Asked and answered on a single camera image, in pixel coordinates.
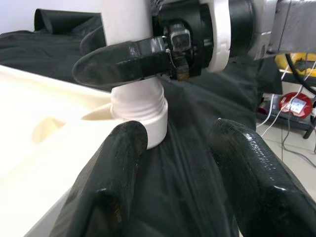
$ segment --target wrinkled black cloth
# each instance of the wrinkled black cloth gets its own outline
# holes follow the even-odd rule
[[[3,34],[0,64],[76,83],[74,63],[104,46],[100,26],[100,17],[92,16],[68,32],[57,24],[51,34],[42,24],[36,32]],[[259,67],[239,58],[220,73],[203,71],[189,82],[161,79],[169,103],[168,132],[139,164],[128,236],[238,236],[208,134],[217,118],[255,129]]]
[[[0,64],[76,83],[72,67],[83,56],[82,39],[101,25],[98,13],[38,9],[36,31],[0,35]]]

